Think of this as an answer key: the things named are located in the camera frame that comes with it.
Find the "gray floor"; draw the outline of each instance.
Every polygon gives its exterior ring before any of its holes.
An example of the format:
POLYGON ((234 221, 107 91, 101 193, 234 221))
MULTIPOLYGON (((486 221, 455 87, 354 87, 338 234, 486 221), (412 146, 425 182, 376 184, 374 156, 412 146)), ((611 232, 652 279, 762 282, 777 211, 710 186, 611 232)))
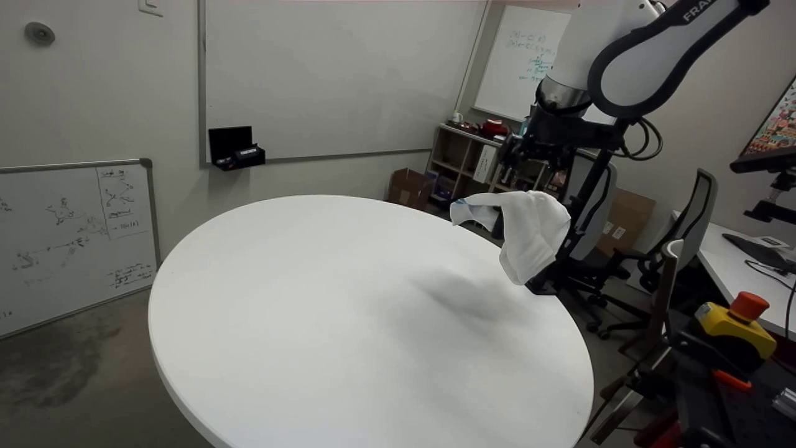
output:
MULTIPOLYGON (((157 377, 145 306, 147 294, 138 294, 0 339, 0 446, 205 448, 157 377)), ((587 331, 586 339, 599 391, 629 357, 617 354, 623 339, 587 331)), ((632 432, 619 431, 604 446, 632 446, 632 432)))

